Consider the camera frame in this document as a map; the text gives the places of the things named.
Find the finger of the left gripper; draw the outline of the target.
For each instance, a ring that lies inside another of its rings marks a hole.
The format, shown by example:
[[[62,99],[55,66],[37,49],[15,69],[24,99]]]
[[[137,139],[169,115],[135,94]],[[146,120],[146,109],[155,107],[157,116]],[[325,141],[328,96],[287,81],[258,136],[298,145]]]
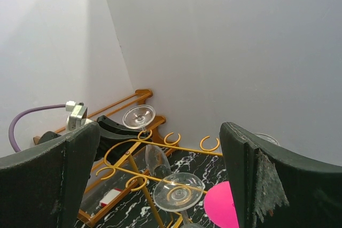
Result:
[[[95,156],[95,161],[98,161],[102,159],[105,155],[105,153],[113,146],[117,145],[118,143],[121,143],[125,141],[126,138],[124,135],[119,135],[110,131],[107,131],[105,129],[100,129],[100,142],[99,146],[97,148],[97,153]],[[112,150],[107,160],[110,163],[116,163],[119,158],[121,158],[126,152],[126,148],[124,146],[117,146],[114,150]]]
[[[138,130],[129,129],[105,115],[98,117],[96,122],[100,126],[101,143],[120,143],[129,139],[138,138]]]

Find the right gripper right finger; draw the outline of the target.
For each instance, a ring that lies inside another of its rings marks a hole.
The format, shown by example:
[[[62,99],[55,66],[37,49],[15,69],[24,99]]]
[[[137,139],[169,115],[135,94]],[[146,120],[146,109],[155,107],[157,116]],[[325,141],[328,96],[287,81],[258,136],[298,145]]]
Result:
[[[232,122],[220,141],[240,227],[341,227],[341,167],[289,151]]]

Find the pink plastic wine glass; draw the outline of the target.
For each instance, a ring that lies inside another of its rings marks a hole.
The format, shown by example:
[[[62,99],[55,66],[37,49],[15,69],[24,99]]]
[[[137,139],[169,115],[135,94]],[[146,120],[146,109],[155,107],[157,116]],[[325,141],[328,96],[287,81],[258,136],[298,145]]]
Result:
[[[218,227],[239,228],[231,186],[228,181],[218,183],[204,197],[204,210]]]

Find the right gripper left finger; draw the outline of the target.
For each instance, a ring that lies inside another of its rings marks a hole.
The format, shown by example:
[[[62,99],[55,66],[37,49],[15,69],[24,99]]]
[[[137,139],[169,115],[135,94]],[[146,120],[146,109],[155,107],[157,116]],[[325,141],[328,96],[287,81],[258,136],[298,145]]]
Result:
[[[73,227],[100,141],[91,122],[1,158],[1,227]]]

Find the clear large wine glass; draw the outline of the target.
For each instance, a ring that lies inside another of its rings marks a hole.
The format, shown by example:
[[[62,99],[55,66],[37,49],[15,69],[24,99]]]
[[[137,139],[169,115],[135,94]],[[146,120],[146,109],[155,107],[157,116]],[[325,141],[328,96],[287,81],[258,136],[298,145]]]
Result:
[[[277,146],[279,146],[279,142],[272,136],[265,134],[265,133],[255,133],[256,136],[258,136],[259,138],[266,140],[268,142],[271,142]]]

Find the clear champagne flute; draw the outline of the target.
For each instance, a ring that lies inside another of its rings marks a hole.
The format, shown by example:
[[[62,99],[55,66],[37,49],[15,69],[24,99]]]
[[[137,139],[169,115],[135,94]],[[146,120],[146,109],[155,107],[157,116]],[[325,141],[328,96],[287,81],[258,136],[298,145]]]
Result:
[[[156,116],[154,108],[150,105],[137,105],[124,114],[123,125],[129,129],[139,130],[138,139],[152,141],[152,131],[147,127]],[[151,176],[163,179],[172,173],[169,161],[159,146],[146,144],[145,162]]]

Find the clear short wine glass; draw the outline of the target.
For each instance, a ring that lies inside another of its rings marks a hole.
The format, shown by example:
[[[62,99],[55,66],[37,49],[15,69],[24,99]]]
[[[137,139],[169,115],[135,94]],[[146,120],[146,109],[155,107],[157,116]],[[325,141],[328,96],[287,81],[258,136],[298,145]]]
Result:
[[[156,185],[153,200],[164,211],[180,213],[183,227],[201,227],[190,221],[187,210],[200,201],[204,191],[205,184],[196,175],[178,172],[165,177]]]

